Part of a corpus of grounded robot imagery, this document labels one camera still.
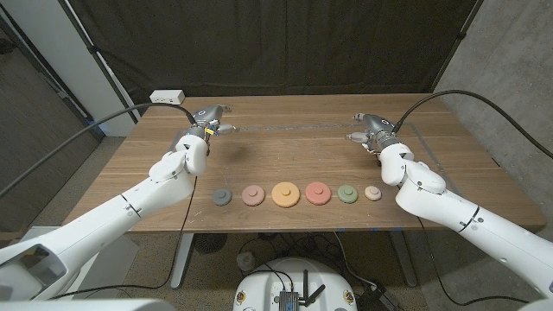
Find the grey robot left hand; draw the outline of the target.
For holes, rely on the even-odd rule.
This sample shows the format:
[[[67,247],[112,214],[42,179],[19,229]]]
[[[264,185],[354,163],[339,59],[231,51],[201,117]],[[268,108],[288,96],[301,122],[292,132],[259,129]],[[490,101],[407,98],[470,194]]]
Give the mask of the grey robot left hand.
[[[192,125],[188,135],[198,136],[208,141],[211,136],[227,135],[239,132],[239,128],[231,124],[222,124],[223,114],[231,112],[232,109],[227,105],[211,105],[202,108],[193,115],[196,124]]]

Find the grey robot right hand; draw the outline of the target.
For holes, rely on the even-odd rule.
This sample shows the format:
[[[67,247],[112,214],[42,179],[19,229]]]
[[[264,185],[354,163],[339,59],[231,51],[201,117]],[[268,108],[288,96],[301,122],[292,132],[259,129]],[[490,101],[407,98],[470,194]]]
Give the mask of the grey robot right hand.
[[[361,144],[369,153],[378,154],[386,147],[400,143],[393,132],[394,124],[383,117],[358,113],[353,120],[361,123],[365,130],[347,134],[346,139]]]

